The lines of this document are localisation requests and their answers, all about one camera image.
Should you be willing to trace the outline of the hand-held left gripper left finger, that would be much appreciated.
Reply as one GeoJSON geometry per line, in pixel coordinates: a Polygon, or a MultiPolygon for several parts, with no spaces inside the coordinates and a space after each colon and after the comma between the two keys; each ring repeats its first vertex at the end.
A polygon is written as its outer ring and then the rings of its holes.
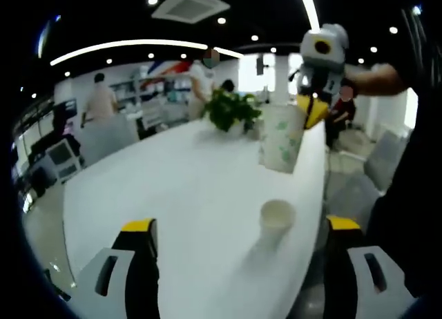
{"type": "Polygon", "coordinates": [[[81,270],[76,288],[79,318],[159,318],[157,221],[125,224],[113,245],[81,270]]]}

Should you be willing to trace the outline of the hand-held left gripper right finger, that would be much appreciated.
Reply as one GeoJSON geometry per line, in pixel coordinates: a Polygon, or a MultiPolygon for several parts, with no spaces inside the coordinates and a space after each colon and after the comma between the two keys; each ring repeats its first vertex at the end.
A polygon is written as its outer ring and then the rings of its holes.
{"type": "Polygon", "coordinates": [[[378,246],[366,246],[353,220],[327,216],[325,318],[400,318],[415,298],[403,270],[378,246]]]}

